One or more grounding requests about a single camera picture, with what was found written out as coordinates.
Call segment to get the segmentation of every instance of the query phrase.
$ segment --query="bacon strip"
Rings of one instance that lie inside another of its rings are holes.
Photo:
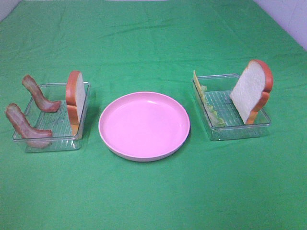
[[[22,83],[32,94],[35,104],[41,111],[49,113],[56,112],[59,109],[61,101],[50,101],[44,97],[41,89],[30,75],[25,75]]]
[[[11,103],[5,110],[6,117],[12,123],[16,132],[23,138],[50,138],[52,137],[51,130],[41,130],[30,126],[23,112],[17,104]],[[50,144],[50,141],[27,141],[28,145],[35,148],[45,148]]]

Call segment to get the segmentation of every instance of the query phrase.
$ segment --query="green tablecloth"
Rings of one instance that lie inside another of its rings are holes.
[[[274,74],[270,134],[210,141],[192,72]],[[26,154],[5,107],[25,109],[25,74],[92,84],[83,146]],[[0,228],[307,229],[307,52],[251,0],[23,1],[0,23]],[[114,99],[154,91],[190,117],[185,144],[149,163],[108,150],[98,119]]]

